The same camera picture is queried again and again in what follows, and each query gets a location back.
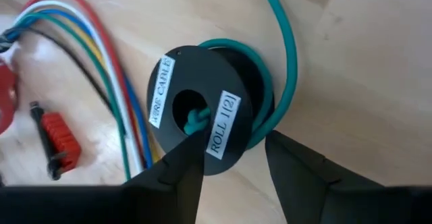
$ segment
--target wooden surface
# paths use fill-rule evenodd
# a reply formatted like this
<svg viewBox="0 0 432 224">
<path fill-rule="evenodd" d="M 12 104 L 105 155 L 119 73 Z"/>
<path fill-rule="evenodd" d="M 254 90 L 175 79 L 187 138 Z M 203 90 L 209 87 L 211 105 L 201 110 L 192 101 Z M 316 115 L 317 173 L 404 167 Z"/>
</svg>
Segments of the wooden surface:
<svg viewBox="0 0 432 224">
<path fill-rule="evenodd" d="M 0 0 L 1 29 L 26 1 Z M 254 47 L 280 98 L 284 48 L 265 0 L 88 1 L 112 34 L 143 106 L 150 72 L 164 52 L 217 37 Z M 300 77 L 277 129 L 379 183 L 432 184 L 431 1 L 282 0 L 296 35 Z M 115 122 L 88 82 L 48 41 L 29 35 L 20 44 L 6 55 L 20 74 L 19 111 L 0 136 L 6 184 L 121 183 Z M 47 177 L 28 116 L 34 99 L 60 111 L 84 147 L 80 167 L 58 182 Z M 284 222 L 263 144 L 229 171 L 205 178 L 197 222 Z"/>
</svg>

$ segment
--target white wire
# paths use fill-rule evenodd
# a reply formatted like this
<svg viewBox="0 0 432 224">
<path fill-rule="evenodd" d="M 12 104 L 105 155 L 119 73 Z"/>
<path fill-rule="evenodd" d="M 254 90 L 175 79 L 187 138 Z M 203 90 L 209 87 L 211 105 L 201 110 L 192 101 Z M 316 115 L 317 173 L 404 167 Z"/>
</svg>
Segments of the white wire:
<svg viewBox="0 0 432 224">
<path fill-rule="evenodd" d="M 36 3 L 33 3 L 31 6 L 27 7 L 13 22 L 14 26 L 17 25 L 17 23 L 27 14 L 30 13 L 31 11 L 41 8 L 41 7 L 45 7 L 45 6 L 49 6 L 49 5 L 55 5 L 55 6 L 59 6 L 62 7 L 70 12 L 72 12 L 78 19 L 80 19 L 86 26 L 87 28 L 90 30 L 90 33 L 92 35 L 92 37 L 94 38 L 94 41 L 96 42 L 97 46 L 99 47 L 99 49 L 101 50 L 101 54 L 103 57 L 103 60 L 105 61 L 105 63 L 107 64 L 107 71 L 109 74 L 109 78 L 111 80 L 111 84 L 113 85 L 114 88 L 114 94 L 115 97 L 117 99 L 119 108 L 120 108 L 120 113 L 121 113 L 121 118 L 123 119 L 123 123 L 125 125 L 125 130 L 127 135 L 130 137 L 131 139 L 131 143 L 132 143 L 132 156 L 134 159 L 134 163 L 136 166 L 137 171 L 140 173 L 142 171 L 144 171 L 142 165 L 141 165 L 141 161 L 140 161 L 140 153 L 138 150 L 138 145 L 137 145 L 137 139 L 135 139 L 133 130 L 132 130 L 132 121 L 128 115 L 128 110 L 126 108 L 126 102 L 125 102 L 125 98 L 123 97 L 122 94 L 122 90 L 120 89 L 120 85 L 119 85 L 119 80 L 117 78 L 117 76 L 115 75 L 115 71 L 114 71 L 114 67 L 113 67 L 113 62 L 111 61 L 111 58 L 108 56 L 108 52 L 102 42 L 101 37 L 99 36 L 97 30 L 95 29 L 95 27 L 92 25 L 92 23 L 87 19 L 86 16 L 84 16 L 79 10 L 77 10 L 75 7 L 72 7 L 71 5 L 68 5 L 64 2 L 61 1 L 52 1 L 52 0 L 47 0 L 47 1 L 39 1 Z"/>
</svg>

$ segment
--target green cable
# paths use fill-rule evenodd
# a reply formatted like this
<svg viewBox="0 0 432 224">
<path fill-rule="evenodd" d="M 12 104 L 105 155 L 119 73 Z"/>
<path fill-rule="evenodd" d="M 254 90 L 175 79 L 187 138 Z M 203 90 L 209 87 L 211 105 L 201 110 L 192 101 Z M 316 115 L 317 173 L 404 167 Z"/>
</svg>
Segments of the green cable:
<svg viewBox="0 0 432 224">
<path fill-rule="evenodd" d="M 126 150 L 126 142 L 124 139 L 124 128 L 122 127 L 123 121 L 122 121 L 122 117 L 120 116 L 120 113 L 119 113 L 119 108 L 117 105 L 117 101 L 114 97 L 111 83 L 109 82 L 107 74 L 105 73 L 105 70 L 103 69 L 102 65 L 99 63 L 95 54 L 93 54 L 93 52 L 90 50 L 90 48 L 85 43 L 85 41 L 83 41 L 82 38 L 80 38 L 68 25 L 64 24 L 62 21 L 60 21 L 56 18 L 53 18 L 51 16 L 45 15 L 43 13 L 29 13 L 29 14 L 26 14 L 17 23 L 16 26 L 17 27 L 21 26 L 26 21 L 26 19 L 29 19 L 29 18 L 45 19 L 45 20 L 48 20 L 48 21 L 58 25 L 60 28 L 64 29 L 67 33 L 72 35 L 72 37 L 75 38 L 75 40 L 84 48 L 84 50 L 87 52 L 88 56 L 91 58 L 94 66 L 96 66 L 97 71 L 101 75 L 102 81 L 103 81 L 105 87 L 107 88 L 108 98 L 111 101 L 111 106 L 113 108 L 114 118 L 115 118 L 117 125 L 118 125 L 120 144 L 121 144 L 121 154 L 123 155 L 123 164 L 124 164 L 124 170 L 125 170 L 125 174 L 126 174 L 126 180 L 129 180 L 131 178 L 131 176 L 130 176 L 130 168 L 129 168 L 129 162 L 128 162 L 128 152 Z"/>
<path fill-rule="evenodd" d="M 273 87 L 272 80 L 268 69 L 265 67 L 264 61 L 258 56 L 256 52 L 254 52 L 250 47 L 226 38 L 219 38 L 208 40 L 202 43 L 200 46 L 206 47 L 208 49 L 212 49 L 215 47 L 227 47 L 239 52 L 243 52 L 247 55 L 254 64 L 258 67 L 261 76 L 263 77 L 264 82 L 264 100 L 263 105 L 253 122 L 252 125 L 252 136 L 248 143 L 247 149 L 251 149 L 256 146 L 264 137 L 281 121 L 282 117 L 285 115 L 288 110 L 292 98 L 294 96 L 297 84 L 297 51 L 296 51 L 296 43 L 294 40 L 294 35 L 292 33 L 291 25 L 287 19 L 287 15 L 280 3 L 279 0 L 268 0 L 273 13 L 276 16 L 276 20 L 281 29 L 283 43 L 285 45 L 286 50 L 286 83 L 285 88 L 282 93 L 282 97 L 280 102 L 278 103 L 273 114 L 267 119 L 266 122 L 262 123 L 268 110 L 271 107 L 271 101 L 273 98 Z M 208 109 L 204 109 L 203 111 L 207 111 L 206 115 L 210 115 Z M 191 134 L 195 131 L 202 130 L 205 128 L 207 124 L 203 124 L 203 113 L 196 111 L 191 111 L 188 119 L 188 123 L 185 125 L 184 131 L 187 134 Z"/>
</svg>

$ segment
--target white label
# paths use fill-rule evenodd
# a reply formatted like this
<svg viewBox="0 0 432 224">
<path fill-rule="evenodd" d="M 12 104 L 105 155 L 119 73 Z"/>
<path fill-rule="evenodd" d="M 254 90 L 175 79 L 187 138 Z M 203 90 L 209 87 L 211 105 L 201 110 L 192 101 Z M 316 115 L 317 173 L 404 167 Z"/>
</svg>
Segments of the white label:
<svg viewBox="0 0 432 224">
<path fill-rule="evenodd" d="M 242 99 L 227 91 L 222 91 L 219 106 L 217 107 L 215 123 L 211 130 L 209 145 L 206 152 L 222 160 L 232 124 L 236 118 L 238 107 Z"/>
<path fill-rule="evenodd" d="M 158 129 L 161 125 L 163 108 L 165 107 L 169 82 L 171 81 L 175 63 L 176 61 L 173 58 L 166 55 L 161 58 L 161 62 L 159 63 L 155 91 L 153 92 L 153 100 L 151 101 L 150 115 L 148 117 L 148 122 Z"/>
</svg>

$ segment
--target black wire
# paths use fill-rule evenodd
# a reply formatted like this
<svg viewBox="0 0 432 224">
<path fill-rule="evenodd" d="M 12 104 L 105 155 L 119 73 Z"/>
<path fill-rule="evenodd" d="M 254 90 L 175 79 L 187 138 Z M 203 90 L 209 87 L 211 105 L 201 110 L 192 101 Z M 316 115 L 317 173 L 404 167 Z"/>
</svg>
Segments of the black wire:
<svg viewBox="0 0 432 224">
<path fill-rule="evenodd" d="M 111 108 L 111 104 L 108 101 L 108 98 L 105 96 L 102 88 L 97 84 L 96 80 L 92 77 L 90 72 L 85 68 L 84 64 L 80 61 L 80 59 L 74 54 L 74 52 L 65 44 L 58 41 L 56 38 L 52 37 L 51 35 L 46 34 L 45 32 L 41 30 L 37 30 L 34 28 L 10 28 L 6 30 L 3 34 L 9 34 L 10 32 L 18 32 L 21 34 L 21 32 L 32 32 L 38 35 L 41 35 L 44 38 L 47 38 L 51 42 L 55 43 L 58 47 L 60 47 L 69 57 L 72 59 L 72 61 L 78 66 L 78 68 L 81 70 L 81 72 L 84 74 L 84 76 L 87 78 L 87 80 L 92 84 L 93 88 L 96 90 L 99 97 L 102 99 L 102 101 L 105 103 L 105 105 L 110 110 L 111 114 L 113 114 L 113 109 Z"/>
</svg>

